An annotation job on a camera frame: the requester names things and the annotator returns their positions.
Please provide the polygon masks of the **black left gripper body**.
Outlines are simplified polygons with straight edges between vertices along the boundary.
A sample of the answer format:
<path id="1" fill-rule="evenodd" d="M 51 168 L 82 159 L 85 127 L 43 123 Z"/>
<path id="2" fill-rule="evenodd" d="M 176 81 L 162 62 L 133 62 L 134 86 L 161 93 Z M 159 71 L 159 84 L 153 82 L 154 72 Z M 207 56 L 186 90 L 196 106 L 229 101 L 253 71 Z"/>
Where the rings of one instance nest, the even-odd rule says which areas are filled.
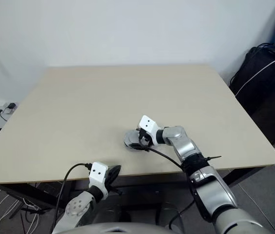
<path id="1" fill-rule="evenodd" d="M 106 190 L 109 193 L 113 192 L 113 193 L 116 193 L 117 195 L 122 195 L 123 192 L 112 185 L 114 181 L 115 180 L 111 180 L 111 179 L 105 181 L 105 188 L 106 188 Z"/>

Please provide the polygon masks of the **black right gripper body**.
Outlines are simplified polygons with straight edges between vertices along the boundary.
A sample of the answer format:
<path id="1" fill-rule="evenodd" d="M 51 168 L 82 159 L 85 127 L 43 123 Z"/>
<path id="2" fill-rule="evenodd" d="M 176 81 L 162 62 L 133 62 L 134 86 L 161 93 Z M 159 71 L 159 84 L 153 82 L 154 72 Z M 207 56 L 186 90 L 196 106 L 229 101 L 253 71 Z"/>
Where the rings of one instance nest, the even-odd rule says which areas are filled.
<path id="1" fill-rule="evenodd" d="M 145 131 L 145 137 L 139 140 L 140 145 L 151 147 L 153 145 L 151 136 Z"/>

